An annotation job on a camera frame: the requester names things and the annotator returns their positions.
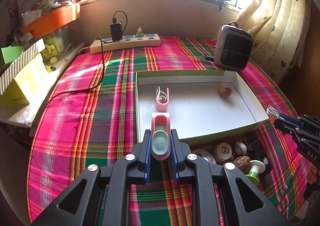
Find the white green cardboard tray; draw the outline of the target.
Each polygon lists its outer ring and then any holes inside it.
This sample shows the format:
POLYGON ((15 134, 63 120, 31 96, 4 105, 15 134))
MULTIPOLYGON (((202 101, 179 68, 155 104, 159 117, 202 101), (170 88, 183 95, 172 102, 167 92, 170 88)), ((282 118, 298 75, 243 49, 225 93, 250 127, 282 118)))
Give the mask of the white green cardboard tray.
POLYGON ((136 74, 137 140, 151 129, 155 113, 156 89, 169 89, 170 125, 181 141, 191 145, 206 144, 258 129, 268 122, 268 115, 253 91, 234 71, 161 70, 136 74), (218 89, 231 87, 224 99, 218 89))

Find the plaid pink green tablecloth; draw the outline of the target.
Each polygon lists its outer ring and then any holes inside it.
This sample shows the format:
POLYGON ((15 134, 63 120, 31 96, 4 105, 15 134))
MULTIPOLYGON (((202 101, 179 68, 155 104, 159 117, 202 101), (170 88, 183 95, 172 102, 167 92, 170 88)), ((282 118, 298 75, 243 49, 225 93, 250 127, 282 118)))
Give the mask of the plaid pink green tablecloth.
MULTIPOLYGON (((27 202, 33 221, 74 177, 90 164, 105 166, 131 151, 137 142, 135 79, 138 71, 218 69, 206 61, 215 42, 162 37, 161 46, 105 52, 103 83, 87 93, 61 95, 47 106, 35 133, 27 177, 27 202)), ((101 76, 102 58, 82 52, 53 90, 57 93, 91 87, 101 76)), ((253 62, 240 72, 263 107, 273 106, 297 116, 289 100, 253 62)), ((303 198, 309 163, 296 151, 288 135, 271 122, 228 142, 259 139, 273 170, 259 189, 291 220, 305 208, 303 198)), ((147 185, 132 186, 132 225, 191 225, 191 188, 177 185, 168 162, 155 161, 147 185)))

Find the white round mini fan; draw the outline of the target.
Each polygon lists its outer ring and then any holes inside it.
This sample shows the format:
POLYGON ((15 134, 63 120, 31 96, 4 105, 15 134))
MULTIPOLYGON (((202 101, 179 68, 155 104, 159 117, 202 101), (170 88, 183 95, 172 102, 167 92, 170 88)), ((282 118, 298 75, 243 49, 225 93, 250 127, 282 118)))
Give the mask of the white round mini fan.
POLYGON ((192 153, 196 154, 199 157, 202 157, 208 163, 216 164, 216 160, 214 159, 214 157, 204 149, 196 149, 196 150, 193 150, 192 153))

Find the pink plastic clip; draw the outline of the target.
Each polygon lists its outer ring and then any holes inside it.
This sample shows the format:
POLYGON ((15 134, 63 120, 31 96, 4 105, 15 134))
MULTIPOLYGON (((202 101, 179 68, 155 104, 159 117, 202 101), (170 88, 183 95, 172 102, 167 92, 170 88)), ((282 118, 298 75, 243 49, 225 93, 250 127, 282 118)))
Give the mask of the pink plastic clip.
POLYGON ((160 87, 156 89, 155 108, 158 112, 166 112, 169 104, 169 89, 162 91, 160 87))

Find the grey portable heater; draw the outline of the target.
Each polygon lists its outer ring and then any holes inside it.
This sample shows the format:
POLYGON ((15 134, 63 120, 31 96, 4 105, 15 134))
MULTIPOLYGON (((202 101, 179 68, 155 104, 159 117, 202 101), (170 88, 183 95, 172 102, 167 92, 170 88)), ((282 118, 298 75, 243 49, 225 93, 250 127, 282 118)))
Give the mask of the grey portable heater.
POLYGON ((236 22, 223 25, 216 39, 214 62, 221 68, 242 71, 251 56, 253 43, 253 36, 236 22))

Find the white egg shaped object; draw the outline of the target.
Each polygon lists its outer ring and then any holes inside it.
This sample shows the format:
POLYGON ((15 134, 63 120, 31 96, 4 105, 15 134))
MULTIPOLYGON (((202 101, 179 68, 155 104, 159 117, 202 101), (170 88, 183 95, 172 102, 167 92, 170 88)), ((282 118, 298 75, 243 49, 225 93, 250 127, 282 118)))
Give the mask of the white egg shaped object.
POLYGON ((242 142, 236 142, 234 145, 234 152, 236 156, 245 156, 247 153, 247 147, 242 142))

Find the green white spool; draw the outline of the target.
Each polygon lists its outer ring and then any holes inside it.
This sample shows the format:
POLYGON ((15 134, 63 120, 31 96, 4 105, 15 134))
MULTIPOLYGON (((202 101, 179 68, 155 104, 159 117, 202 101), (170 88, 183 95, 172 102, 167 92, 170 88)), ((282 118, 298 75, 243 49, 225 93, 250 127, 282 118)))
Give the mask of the green white spool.
POLYGON ((263 162, 259 160, 251 160, 249 162, 249 171, 246 174, 246 177, 255 185, 260 184, 259 174, 263 173, 266 169, 266 166, 263 162))

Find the orange plastic tray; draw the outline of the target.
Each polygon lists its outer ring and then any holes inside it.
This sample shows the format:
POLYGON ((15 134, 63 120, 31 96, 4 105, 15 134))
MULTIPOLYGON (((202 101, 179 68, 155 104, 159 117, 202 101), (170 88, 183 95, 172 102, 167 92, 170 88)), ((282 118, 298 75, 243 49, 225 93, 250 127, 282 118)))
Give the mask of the orange plastic tray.
POLYGON ((24 26, 22 34, 30 33, 35 39, 38 39, 78 18, 80 18, 80 4, 66 5, 42 15, 24 26))

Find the yellow green toy package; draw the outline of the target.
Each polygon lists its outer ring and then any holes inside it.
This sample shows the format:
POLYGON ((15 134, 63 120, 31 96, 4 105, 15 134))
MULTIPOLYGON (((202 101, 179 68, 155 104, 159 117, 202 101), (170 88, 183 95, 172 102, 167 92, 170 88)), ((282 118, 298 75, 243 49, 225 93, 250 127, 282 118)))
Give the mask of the yellow green toy package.
POLYGON ((44 38, 45 49, 41 51, 44 66, 48 73, 55 71, 55 64, 59 61, 60 55, 65 51, 62 38, 56 36, 46 36, 44 38))

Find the brown walnut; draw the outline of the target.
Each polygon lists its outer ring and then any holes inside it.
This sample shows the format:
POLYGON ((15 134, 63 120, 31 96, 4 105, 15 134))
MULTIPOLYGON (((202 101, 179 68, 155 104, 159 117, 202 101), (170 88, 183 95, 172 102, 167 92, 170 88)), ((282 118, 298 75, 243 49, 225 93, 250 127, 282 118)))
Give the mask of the brown walnut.
POLYGON ((219 86, 218 93, 222 98, 226 99, 231 95, 232 89, 227 84, 221 84, 219 86))
POLYGON ((235 166, 240 169, 244 174, 249 171, 250 158, 248 156, 239 156, 234 160, 235 166))

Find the black rectangular remote device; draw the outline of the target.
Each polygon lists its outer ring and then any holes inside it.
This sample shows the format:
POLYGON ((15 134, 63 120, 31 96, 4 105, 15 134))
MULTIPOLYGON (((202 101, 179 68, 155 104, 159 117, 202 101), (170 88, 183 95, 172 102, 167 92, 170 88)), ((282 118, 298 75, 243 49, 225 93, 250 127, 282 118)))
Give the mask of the black rectangular remote device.
POLYGON ((259 139, 254 139, 247 142, 247 155, 251 160, 259 160, 265 165, 265 171, 261 174, 263 177, 268 175, 272 169, 272 163, 265 151, 263 144, 259 139))

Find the white round cap container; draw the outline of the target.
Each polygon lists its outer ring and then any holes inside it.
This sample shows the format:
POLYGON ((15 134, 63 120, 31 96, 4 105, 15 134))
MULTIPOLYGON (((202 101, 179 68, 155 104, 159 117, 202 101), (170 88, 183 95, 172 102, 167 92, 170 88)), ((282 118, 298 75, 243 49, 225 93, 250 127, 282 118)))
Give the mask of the white round cap container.
POLYGON ((232 148, 228 143, 220 143, 213 149, 213 157, 217 163, 223 163, 232 156, 232 148))

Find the striped white box lid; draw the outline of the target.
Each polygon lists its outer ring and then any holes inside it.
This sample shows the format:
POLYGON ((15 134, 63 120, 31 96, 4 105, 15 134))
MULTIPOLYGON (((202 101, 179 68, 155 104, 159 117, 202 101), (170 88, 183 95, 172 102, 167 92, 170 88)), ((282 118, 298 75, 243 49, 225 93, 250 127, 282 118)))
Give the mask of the striped white box lid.
POLYGON ((11 65, 5 70, 5 72, 1 76, 1 95, 3 95, 9 84, 16 77, 16 75, 44 49, 44 41, 41 38, 29 49, 27 49, 23 54, 21 54, 21 56, 19 56, 16 60, 14 60, 11 63, 11 65))

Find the yellow green cardboard box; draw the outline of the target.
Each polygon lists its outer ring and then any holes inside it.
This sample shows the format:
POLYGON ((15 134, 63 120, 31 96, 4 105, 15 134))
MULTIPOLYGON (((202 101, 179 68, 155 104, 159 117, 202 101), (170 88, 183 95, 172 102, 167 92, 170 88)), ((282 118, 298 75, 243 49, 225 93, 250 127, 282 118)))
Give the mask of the yellow green cardboard box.
POLYGON ((11 108, 32 103, 46 87, 48 71, 37 54, 19 72, 9 67, 1 75, 1 106, 11 108))

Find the green paper box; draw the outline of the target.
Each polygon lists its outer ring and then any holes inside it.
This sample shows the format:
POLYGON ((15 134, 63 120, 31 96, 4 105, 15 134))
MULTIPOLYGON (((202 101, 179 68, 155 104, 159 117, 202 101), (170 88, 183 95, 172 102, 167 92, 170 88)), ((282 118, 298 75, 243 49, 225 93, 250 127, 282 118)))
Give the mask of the green paper box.
POLYGON ((24 48, 21 46, 10 46, 1 48, 1 62, 3 64, 11 63, 24 53, 24 48))

